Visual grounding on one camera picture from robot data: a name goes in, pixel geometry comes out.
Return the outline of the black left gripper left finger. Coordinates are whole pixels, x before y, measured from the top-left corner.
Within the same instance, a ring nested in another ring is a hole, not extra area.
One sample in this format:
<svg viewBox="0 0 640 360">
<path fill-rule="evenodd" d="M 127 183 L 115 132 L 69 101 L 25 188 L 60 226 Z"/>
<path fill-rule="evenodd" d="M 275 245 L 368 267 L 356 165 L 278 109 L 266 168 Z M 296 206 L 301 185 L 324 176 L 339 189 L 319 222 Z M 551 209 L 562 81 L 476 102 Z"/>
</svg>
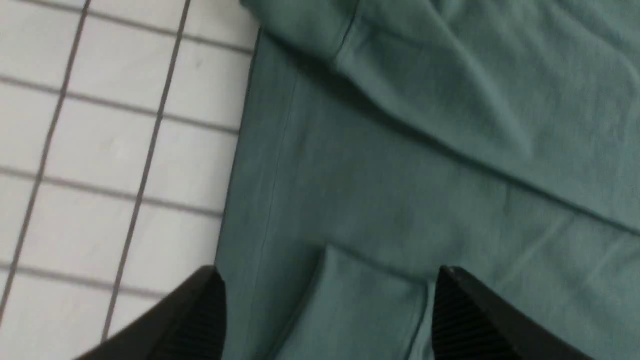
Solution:
<svg viewBox="0 0 640 360">
<path fill-rule="evenodd" d="M 227 293 L 215 266 L 202 266 L 82 360 L 221 360 Z"/>
</svg>

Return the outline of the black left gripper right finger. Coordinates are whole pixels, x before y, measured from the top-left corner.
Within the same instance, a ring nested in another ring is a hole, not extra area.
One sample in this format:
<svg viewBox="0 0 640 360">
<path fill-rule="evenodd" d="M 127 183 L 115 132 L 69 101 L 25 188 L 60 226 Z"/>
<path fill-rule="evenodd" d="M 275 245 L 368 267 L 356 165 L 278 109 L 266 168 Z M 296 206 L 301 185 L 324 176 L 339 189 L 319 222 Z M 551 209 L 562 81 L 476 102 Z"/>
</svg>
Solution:
<svg viewBox="0 0 640 360">
<path fill-rule="evenodd" d="M 442 266 L 431 339 L 437 360 L 586 360 L 466 269 Z"/>
</svg>

